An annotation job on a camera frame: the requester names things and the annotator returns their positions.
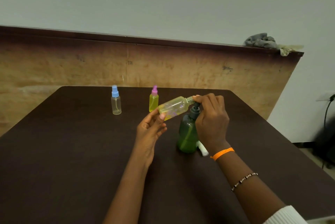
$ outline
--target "pink spray cap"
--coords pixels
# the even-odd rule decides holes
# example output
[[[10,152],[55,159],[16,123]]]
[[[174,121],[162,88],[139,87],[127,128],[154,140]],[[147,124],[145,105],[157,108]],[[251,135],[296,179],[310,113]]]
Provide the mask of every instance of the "pink spray cap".
[[[151,94],[154,95],[154,96],[156,96],[156,95],[158,94],[157,86],[156,86],[156,85],[153,86],[152,91],[151,91]]]

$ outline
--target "wall socket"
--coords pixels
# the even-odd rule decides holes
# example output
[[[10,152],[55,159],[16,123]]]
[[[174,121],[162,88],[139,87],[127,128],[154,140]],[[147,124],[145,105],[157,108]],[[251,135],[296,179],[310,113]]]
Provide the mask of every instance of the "wall socket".
[[[333,96],[335,92],[332,93],[324,93],[319,98],[316,99],[316,101],[329,101],[329,98]]]

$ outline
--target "black cable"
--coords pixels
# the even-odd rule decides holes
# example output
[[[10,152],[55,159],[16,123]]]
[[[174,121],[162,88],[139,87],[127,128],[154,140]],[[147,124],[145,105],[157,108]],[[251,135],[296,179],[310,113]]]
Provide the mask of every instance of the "black cable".
[[[328,103],[328,106],[327,106],[327,109],[326,109],[326,113],[325,113],[325,119],[324,119],[324,121],[323,121],[323,136],[324,136],[324,138],[326,137],[326,119],[327,119],[327,112],[328,112],[328,108],[329,108],[329,106],[330,106],[330,104],[333,102],[333,100],[335,99],[335,95],[332,95],[330,98],[329,98],[329,103]],[[323,167],[324,167],[324,165],[325,165],[325,161],[323,160],[322,161],[322,169],[323,169]]]

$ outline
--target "orange wristband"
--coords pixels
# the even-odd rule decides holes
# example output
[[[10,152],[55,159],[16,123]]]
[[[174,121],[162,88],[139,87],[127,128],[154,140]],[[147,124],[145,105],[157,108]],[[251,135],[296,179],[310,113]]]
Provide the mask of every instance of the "orange wristband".
[[[214,154],[213,157],[211,156],[211,158],[212,158],[213,160],[216,161],[221,155],[224,155],[225,153],[228,153],[228,152],[230,152],[230,151],[233,151],[233,152],[234,152],[234,149],[233,149],[232,147],[230,147],[230,148],[228,148],[228,149],[224,149],[224,150],[222,150],[222,151],[220,151],[220,152]]]

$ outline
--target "floor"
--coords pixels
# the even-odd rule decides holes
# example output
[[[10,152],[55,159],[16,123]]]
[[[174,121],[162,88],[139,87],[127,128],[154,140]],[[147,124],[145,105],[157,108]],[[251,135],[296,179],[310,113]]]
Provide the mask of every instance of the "floor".
[[[320,168],[322,167],[322,160],[312,154],[312,149],[300,148],[300,150],[304,154],[306,154],[308,158],[315,162],[315,164],[317,164]],[[335,180],[335,167],[332,167],[332,169],[328,169],[325,165],[323,170]],[[330,218],[324,218],[322,220],[310,220],[308,221],[308,224],[335,224],[335,216]]]

